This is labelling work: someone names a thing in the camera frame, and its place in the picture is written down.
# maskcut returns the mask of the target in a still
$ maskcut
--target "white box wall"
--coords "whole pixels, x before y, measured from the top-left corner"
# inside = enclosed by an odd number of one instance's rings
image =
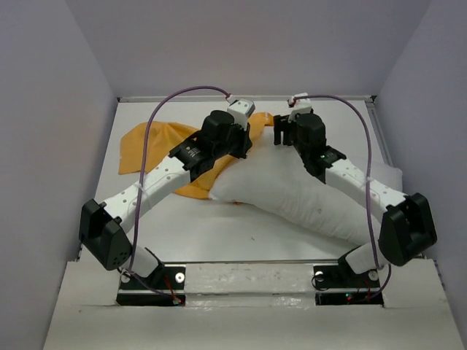
[[[117,96],[376,94],[429,0],[67,0]]]
[[[0,2],[0,347],[41,349],[116,99],[63,0]]]
[[[404,189],[431,204],[446,294],[467,344],[467,3],[433,0],[377,99]]]

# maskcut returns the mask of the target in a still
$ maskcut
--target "yellow fabric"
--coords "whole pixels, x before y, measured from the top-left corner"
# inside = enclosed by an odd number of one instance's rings
[[[255,142],[260,138],[264,127],[273,125],[274,118],[269,113],[255,113],[249,118],[248,122],[250,123],[250,139],[254,146]],[[119,174],[140,171],[146,124],[139,124],[122,138],[120,143]],[[178,122],[153,122],[147,145],[145,171],[149,172],[153,170],[172,148],[197,130]],[[179,188],[175,193],[190,198],[207,199],[216,178],[234,159],[230,155],[218,159],[213,169],[201,175],[191,184]]]

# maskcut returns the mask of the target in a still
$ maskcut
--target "purple cable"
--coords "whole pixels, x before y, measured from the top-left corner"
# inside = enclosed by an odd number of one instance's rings
[[[146,159],[147,159],[147,143],[149,141],[149,132],[151,129],[151,124],[153,123],[154,117],[159,112],[159,109],[166,104],[168,101],[173,99],[173,97],[182,95],[183,93],[187,93],[189,91],[195,91],[195,90],[215,90],[219,91],[220,93],[224,94],[225,97],[229,97],[230,93],[225,91],[224,89],[221,89],[219,87],[215,86],[209,86],[209,85],[200,85],[200,86],[193,86],[193,87],[188,87],[183,90],[179,90],[176,93],[172,93],[171,95],[165,97],[154,109],[153,113],[151,114],[149,120],[147,121],[146,125],[146,131],[144,132],[144,143],[143,143],[143,157],[141,161],[141,170],[139,172],[139,189],[138,189],[138,197],[136,199],[136,208],[134,212],[134,235],[133,235],[133,247],[131,249],[131,257],[130,257],[130,265],[128,266],[128,272],[135,277],[135,279],[143,285],[143,287],[147,288],[148,290],[151,290],[155,293],[162,294],[162,295],[167,295],[166,293],[159,292],[152,287],[147,286],[144,282],[142,283],[142,279],[140,276],[136,275],[135,273],[132,272],[133,264],[134,264],[134,258],[136,254],[136,245],[138,242],[138,230],[139,230],[139,213],[141,212],[141,201],[142,201],[142,194],[143,194],[143,184],[144,184],[144,170],[146,168]]]
[[[381,269],[381,266],[379,266],[379,261],[378,261],[378,254],[377,254],[377,244],[376,240],[374,239],[374,230],[373,230],[373,222],[371,221],[371,198],[370,198],[370,175],[371,175],[371,140],[370,140],[370,132],[368,131],[368,126],[366,125],[365,120],[363,119],[362,114],[354,107],[353,104],[351,104],[349,101],[344,100],[341,97],[334,96],[334,95],[308,95],[308,96],[296,96],[294,98],[294,101],[296,100],[303,100],[305,98],[330,98],[333,100],[337,100],[342,102],[343,104],[348,105],[356,113],[360,121],[362,122],[363,129],[365,130],[365,136],[366,136],[366,145],[368,147],[368,162],[366,164],[366,185],[365,185],[365,193],[366,193],[366,199],[365,199],[365,205],[366,205],[366,220],[368,222],[368,231],[370,232],[370,241],[371,241],[371,248],[373,250],[373,258],[374,258],[374,263],[378,269]]]

